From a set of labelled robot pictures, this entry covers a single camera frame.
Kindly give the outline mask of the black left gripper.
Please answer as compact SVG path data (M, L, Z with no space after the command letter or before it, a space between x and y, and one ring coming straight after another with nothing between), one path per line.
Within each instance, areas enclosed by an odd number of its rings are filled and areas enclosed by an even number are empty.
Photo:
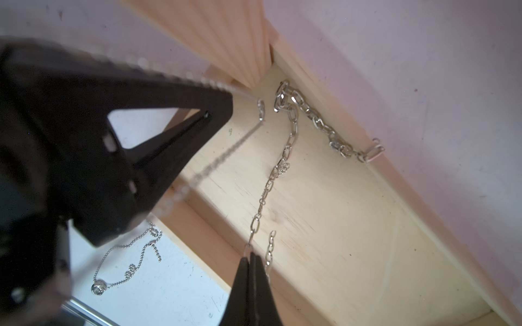
M52 210L57 155L1 155L1 324L39 325L69 300L67 228Z

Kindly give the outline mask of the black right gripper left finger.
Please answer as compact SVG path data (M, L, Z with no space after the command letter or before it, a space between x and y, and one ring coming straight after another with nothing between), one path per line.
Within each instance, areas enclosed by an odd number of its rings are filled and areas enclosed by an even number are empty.
M249 260L241 258L219 326L248 325Z

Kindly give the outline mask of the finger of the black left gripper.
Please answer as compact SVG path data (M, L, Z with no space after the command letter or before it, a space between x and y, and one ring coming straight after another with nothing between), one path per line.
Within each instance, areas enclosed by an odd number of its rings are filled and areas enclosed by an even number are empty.
M232 117L232 95L54 44L1 39L1 155L59 156L52 210L71 217L95 246L129 231L148 212L122 211L126 148L110 114L168 108L208 111L213 137Z
M122 211L150 211L188 161L212 138L212 114L200 111L133 149L125 149Z

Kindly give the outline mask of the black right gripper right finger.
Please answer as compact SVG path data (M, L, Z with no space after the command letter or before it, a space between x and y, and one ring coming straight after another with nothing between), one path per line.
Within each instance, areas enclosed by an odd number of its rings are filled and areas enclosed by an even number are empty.
M283 326L262 258L254 252L248 269L248 325Z

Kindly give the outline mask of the wooden jewelry display stand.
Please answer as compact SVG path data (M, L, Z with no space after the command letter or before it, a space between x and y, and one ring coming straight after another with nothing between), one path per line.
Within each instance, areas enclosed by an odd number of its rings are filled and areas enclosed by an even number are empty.
M266 101L266 124L166 223L226 282L289 122L305 114L255 248L277 231L287 325L521 324L520 1L128 1Z

